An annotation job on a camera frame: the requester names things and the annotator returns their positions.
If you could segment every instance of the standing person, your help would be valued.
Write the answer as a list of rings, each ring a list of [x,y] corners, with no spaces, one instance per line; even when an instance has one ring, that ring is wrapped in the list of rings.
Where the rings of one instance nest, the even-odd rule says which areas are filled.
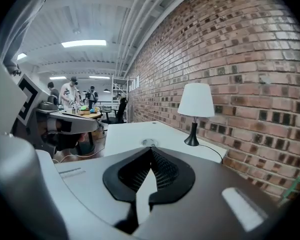
[[[71,109],[74,104],[80,104],[78,90],[75,87],[78,85],[76,76],[71,77],[70,82],[62,85],[59,96],[59,103],[62,103],[65,109]]]
[[[90,98],[89,98],[89,109],[92,109],[92,104],[96,104],[98,101],[98,93],[95,91],[95,87],[92,85],[89,90]]]
[[[55,85],[53,82],[48,83],[48,88],[50,90],[50,95],[54,95],[59,100],[59,91],[55,88]]]

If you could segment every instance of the person in black clothing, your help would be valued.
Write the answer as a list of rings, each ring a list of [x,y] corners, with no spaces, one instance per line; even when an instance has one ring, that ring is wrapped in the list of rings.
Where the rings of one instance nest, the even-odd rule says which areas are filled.
[[[59,101],[59,91],[55,88],[55,85],[53,82],[48,83],[48,88],[50,90],[50,95],[56,96],[57,100]]]
[[[92,85],[89,90],[89,109],[92,109],[92,104],[98,101],[98,93],[95,91],[95,87]]]

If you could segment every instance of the black chair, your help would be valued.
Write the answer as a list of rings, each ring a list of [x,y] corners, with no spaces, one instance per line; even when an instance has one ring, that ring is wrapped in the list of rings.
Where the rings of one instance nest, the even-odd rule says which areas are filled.
[[[122,98],[120,100],[119,109],[111,109],[111,110],[101,110],[101,113],[105,113],[106,119],[101,120],[102,123],[108,124],[108,125],[116,125],[116,124],[123,124],[124,123],[124,112],[127,106],[127,99]],[[115,117],[109,117],[109,113],[111,111],[114,111]]]

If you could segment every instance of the ceiling light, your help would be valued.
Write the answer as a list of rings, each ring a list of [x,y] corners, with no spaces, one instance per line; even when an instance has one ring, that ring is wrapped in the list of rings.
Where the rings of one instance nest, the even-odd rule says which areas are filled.
[[[50,77],[51,80],[57,80],[57,79],[67,79],[65,76],[52,76]]]
[[[64,48],[74,46],[105,46],[107,45],[106,40],[78,40],[61,43]]]
[[[99,79],[110,79],[109,76],[96,76],[96,75],[89,75],[90,78],[99,78]]]
[[[27,55],[25,55],[24,53],[20,53],[20,54],[18,55],[18,57],[16,58],[16,60],[18,61],[18,60],[20,60],[20,59],[22,59],[22,58],[24,58],[24,57],[27,57]]]

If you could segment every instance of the lamp base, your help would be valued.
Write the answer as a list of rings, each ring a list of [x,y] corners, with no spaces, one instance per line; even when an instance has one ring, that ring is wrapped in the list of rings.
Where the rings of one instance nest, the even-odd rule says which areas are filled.
[[[192,123],[190,135],[184,140],[185,144],[193,147],[199,145],[199,141],[197,140],[197,126],[198,124],[196,122]]]

